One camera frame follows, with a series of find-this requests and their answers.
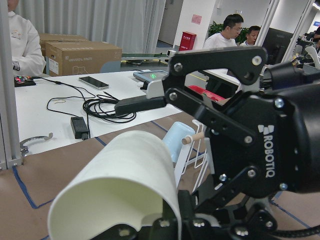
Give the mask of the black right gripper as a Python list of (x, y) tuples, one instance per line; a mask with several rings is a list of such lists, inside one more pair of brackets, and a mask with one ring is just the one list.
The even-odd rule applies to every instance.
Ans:
[(195, 212), (217, 220), (217, 240), (274, 240), (263, 197), (320, 190), (320, 85), (247, 92), (205, 108), (214, 173), (194, 192)]

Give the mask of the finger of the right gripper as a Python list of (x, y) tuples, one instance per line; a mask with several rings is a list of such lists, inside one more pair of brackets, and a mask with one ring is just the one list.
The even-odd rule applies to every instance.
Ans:
[[(258, 143), (258, 133), (244, 106), (255, 92), (244, 90), (254, 85), (268, 58), (263, 47), (226, 47), (176, 53), (168, 62), (168, 75), (148, 83), (145, 95), (120, 100), (119, 115), (163, 108), (168, 104), (193, 116), (214, 133), (209, 136), (231, 150), (245, 151)], [(227, 69), (238, 81), (226, 103), (213, 101), (188, 86), (196, 85), (214, 93), (212, 78), (203, 72)]]

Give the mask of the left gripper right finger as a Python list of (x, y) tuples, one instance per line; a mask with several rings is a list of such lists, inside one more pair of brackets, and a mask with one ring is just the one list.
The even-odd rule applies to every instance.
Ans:
[(177, 196), (182, 223), (190, 225), (196, 219), (193, 198), (188, 190), (178, 190)]

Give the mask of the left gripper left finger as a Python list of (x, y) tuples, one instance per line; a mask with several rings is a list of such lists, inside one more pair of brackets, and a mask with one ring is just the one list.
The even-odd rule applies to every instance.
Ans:
[(178, 240), (178, 220), (174, 215), (164, 214), (153, 223), (136, 230), (128, 224), (117, 224), (94, 237), (95, 240)]

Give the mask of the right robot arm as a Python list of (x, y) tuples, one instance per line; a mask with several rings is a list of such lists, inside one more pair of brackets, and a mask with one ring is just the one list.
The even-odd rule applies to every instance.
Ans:
[[(278, 240), (318, 234), (319, 226), (279, 230), (268, 197), (280, 191), (320, 190), (320, 75), (288, 63), (265, 68), (259, 46), (176, 53), (168, 75), (146, 94), (120, 100), (123, 115), (171, 104), (205, 125), (213, 171), (192, 194), (178, 192), (179, 211), (167, 204), (135, 240)], [(225, 104), (185, 85), (192, 72), (228, 69), (242, 84)]]

